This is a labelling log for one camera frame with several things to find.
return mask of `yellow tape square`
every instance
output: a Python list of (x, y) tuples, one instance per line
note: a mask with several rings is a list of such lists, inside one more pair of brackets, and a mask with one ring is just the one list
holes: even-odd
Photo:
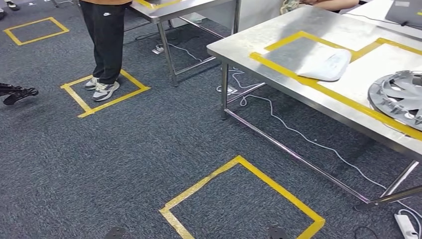
[(124, 77), (126, 77), (130, 82), (136, 85), (139, 89), (95, 108), (89, 107), (87, 103), (85, 103), (85, 101), (82, 100), (82, 98), (78, 94), (76, 94), (76, 92), (72, 89), (73, 85), (89, 80), (90, 78), (92, 78), (92, 75), (70, 82), (70, 83), (66, 83), (62, 85), (60, 88), (64, 89), (67, 93), (69, 93), (69, 95), (82, 107), (82, 109), (84, 109), (85, 113), (78, 115), (79, 118), (84, 118), (84, 117), (94, 114), (97, 111), (100, 111), (104, 108), (117, 104), (121, 101), (129, 99), (133, 96), (136, 96), (150, 89), (150, 87), (143, 85), (141, 82), (139, 82), (137, 79), (135, 79), (133, 76), (131, 76), (129, 73), (127, 73), (123, 69), (120, 71), (120, 73)]
[(265, 175), (262, 171), (258, 168), (253, 166), (249, 163), (246, 159), (241, 156), (237, 156), (216, 171), (214, 171), (209, 176), (205, 177), (194, 186), (190, 187), (188, 190), (181, 193), (176, 198), (172, 199), (170, 202), (166, 203), (166, 205), (160, 210), (161, 214), (166, 218), (170, 225), (174, 227), (177, 233), (183, 239), (194, 239), (194, 237), (189, 233), (188, 230), (180, 223), (180, 221), (171, 213), (171, 209), (174, 208), (176, 205), (181, 203), (183, 200), (200, 190), (206, 183), (208, 183), (211, 179), (215, 178), (219, 174), (231, 169), (237, 164), (241, 164), (246, 169), (251, 171), (254, 175), (260, 178), (262, 181), (267, 183), (272, 189), (276, 190), (281, 196), (285, 197), (289, 200), (293, 205), (299, 208), (303, 213), (305, 213), (308, 217), (310, 217), (314, 222), (305, 230), (303, 231), (297, 239), (310, 239), (314, 236), (325, 224), (325, 219), (314, 212), (311, 208), (301, 202), (298, 198), (296, 198), (293, 194), (287, 191), (285, 188), (277, 184), (274, 180), (270, 177)]
[(174, 0), (174, 1), (169, 1), (169, 2), (166, 2), (166, 3), (162, 3), (162, 4), (152, 4), (152, 3), (147, 2), (146, 0), (136, 0), (136, 2), (140, 3), (141, 5), (149, 8), (149, 9), (159, 9), (159, 8), (162, 8), (162, 7), (165, 7), (165, 6), (173, 5), (173, 4), (181, 2), (181, 1), (182, 0)]
[[(301, 37), (308, 38), (310, 40), (325, 44), (325, 45), (330, 46), (330, 47), (342, 48), (342, 49), (346, 49), (346, 50), (350, 51), (351, 54), (352, 54), (351, 62), (361, 58), (362, 56), (368, 54), (369, 52), (371, 52), (372, 50), (376, 49), (377, 47), (379, 47), (383, 44), (389, 44), (389, 45), (396, 46), (396, 47), (399, 47), (401, 49), (407, 50), (409, 52), (422, 55), (421, 50), (414, 49), (414, 48), (411, 48), (409, 46), (402, 45), (402, 44), (399, 44), (397, 42), (393, 42), (393, 41), (390, 41), (390, 40), (387, 40), (387, 39), (384, 39), (384, 38), (378, 38), (376, 41), (374, 41), (373, 43), (363, 47), (362, 49), (360, 49), (358, 51), (354, 51), (354, 50), (351, 50), (351, 49), (347, 49), (346, 47), (340, 46), (338, 44), (335, 44), (333, 42), (319, 38), (317, 36), (311, 35), (307, 32), (303, 32), (303, 31), (299, 31), (299, 32), (297, 32), (293, 35), (290, 35), (290, 36), (288, 36), (284, 39), (281, 39), (280, 41), (265, 47), (265, 50), (267, 50), (269, 52), (274, 51), (275, 49), (282, 47), (284, 45), (287, 45), (287, 44), (289, 44), (289, 43), (291, 43), (291, 42), (293, 42), (293, 41), (295, 41), (295, 40), (297, 40)], [(404, 133), (404, 134), (406, 134), (406, 135), (408, 135), (412, 138), (422, 140), (422, 132), (421, 131), (414, 129), (410, 126), (407, 126), (405, 124), (402, 124), (402, 123), (396, 121), (395, 119), (393, 119), (393, 118), (391, 118), (391, 117), (389, 117), (389, 116), (387, 116), (387, 115), (385, 115), (381, 112), (373, 110), (373, 109), (371, 109), (367, 106), (364, 106), (364, 105), (362, 105), (362, 104), (360, 104), (360, 103), (358, 103), (358, 102), (356, 102), (356, 101), (354, 101), (354, 100), (352, 100), (348, 97), (345, 97), (345, 96), (343, 96), (343, 95), (341, 95), (341, 94), (339, 94), (335, 91), (332, 91), (332, 90), (318, 84), (318, 80), (298, 76), (295, 72), (293, 72), (293, 71), (287, 69), (286, 67), (283, 67), (283, 66), (281, 66), (281, 65), (279, 65), (279, 64), (277, 64), (277, 63), (275, 63), (275, 62), (273, 62), (269, 59), (266, 59), (264, 56), (262, 56), (258, 52), (251, 53), (249, 57), (258, 61), (258, 62), (260, 62), (261, 64), (263, 64), (263, 65), (265, 65), (265, 66), (267, 66), (267, 67), (269, 67), (269, 68), (289, 77), (289, 78), (292, 78), (292, 79), (298, 81), (299, 83), (301, 83), (303, 85), (312, 87), (315, 90), (318, 90), (318, 91), (326, 94), (327, 96), (330, 96), (333, 99), (336, 99), (339, 102), (342, 102), (343, 104), (354, 108), (355, 110), (358, 110), (358, 111), (360, 111), (360, 112), (362, 112), (362, 113), (364, 113), (364, 114), (366, 114), (366, 115), (368, 115), (368, 116), (370, 116), (370, 117), (372, 117), (376, 120), (379, 120), (380, 122), (387, 124), (388, 126), (395, 128), (396, 130), (398, 130), (398, 131), (400, 131), (400, 132), (402, 132), (402, 133)]]
[[(36, 39), (34, 39), (34, 40), (29, 40), (29, 41), (24, 41), (24, 42), (21, 42), (13, 33), (12, 33), (12, 30), (13, 29), (17, 29), (17, 28), (21, 28), (21, 27), (25, 27), (25, 26), (29, 26), (29, 25), (32, 25), (32, 24), (36, 24), (36, 23), (39, 23), (39, 22), (42, 22), (42, 21), (51, 21), (51, 22), (53, 22), (54, 24), (56, 24), (60, 29), (61, 29), (61, 31), (60, 32), (56, 32), (56, 33), (53, 33), (53, 34), (50, 34), (50, 35), (47, 35), (47, 36), (42, 36), (42, 37), (39, 37), (39, 38), (36, 38)], [(35, 42), (35, 41), (39, 41), (39, 40), (43, 40), (43, 39), (46, 39), (46, 38), (50, 38), (50, 37), (53, 37), (53, 36), (57, 36), (57, 35), (60, 35), (60, 34), (63, 34), (63, 33), (66, 33), (66, 32), (69, 32), (69, 29), (67, 29), (64, 25), (62, 25), (61, 23), (59, 23), (56, 19), (54, 19), (53, 17), (48, 17), (48, 18), (45, 18), (45, 19), (41, 19), (41, 20), (38, 20), (38, 21), (33, 21), (33, 22), (29, 22), (29, 23), (26, 23), (26, 24), (22, 24), (22, 25), (19, 25), (19, 26), (14, 26), (14, 27), (11, 27), (11, 28), (8, 28), (8, 29), (6, 29), (6, 30), (3, 30), (18, 46), (22, 46), (22, 45), (25, 45), (25, 44), (28, 44), (28, 43), (32, 43), (32, 42)]]

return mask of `white sneaker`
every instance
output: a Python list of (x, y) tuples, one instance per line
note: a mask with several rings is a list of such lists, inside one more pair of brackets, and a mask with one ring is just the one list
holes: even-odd
[(85, 90), (95, 90), (98, 80), (99, 78), (92, 77), (88, 82), (85, 83)]
[(97, 87), (93, 96), (94, 101), (105, 101), (110, 98), (115, 90), (120, 87), (120, 84), (116, 81), (112, 85), (102, 84), (97, 82)]

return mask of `sneaker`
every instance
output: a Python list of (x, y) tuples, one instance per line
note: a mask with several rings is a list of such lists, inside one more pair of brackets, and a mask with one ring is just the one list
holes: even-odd
[(6, 16), (6, 12), (0, 8), (0, 20), (2, 20)]
[(85, 90), (95, 90), (97, 88), (97, 82), (99, 78), (92, 77), (88, 82), (85, 83)]
[(19, 11), (19, 9), (20, 9), (20, 7), (18, 5), (14, 4), (11, 1), (7, 1), (6, 4), (10, 8), (10, 10), (12, 10), (12, 11)]
[(95, 90), (93, 99), (94, 101), (105, 101), (110, 98), (115, 90), (120, 87), (120, 84), (116, 81), (112, 85), (97, 83), (97, 88)]

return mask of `black shoe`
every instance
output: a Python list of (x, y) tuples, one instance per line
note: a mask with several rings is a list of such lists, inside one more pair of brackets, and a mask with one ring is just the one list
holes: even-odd
[(7, 1), (6, 4), (10, 8), (10, 10), (12, 10), (12, 11), (19, 11), (19, 9), (20, 9), (20, 7), (18, 5), (14, 4), (11, 1)]
[(6, 16), (6, 12), (0, 8), (0, 20), (2, 20)]

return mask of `laptop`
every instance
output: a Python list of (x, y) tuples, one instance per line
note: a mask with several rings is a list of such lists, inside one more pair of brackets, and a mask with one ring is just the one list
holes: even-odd
[(422, 0), (394, 0), (385, 19), (422, 30)]

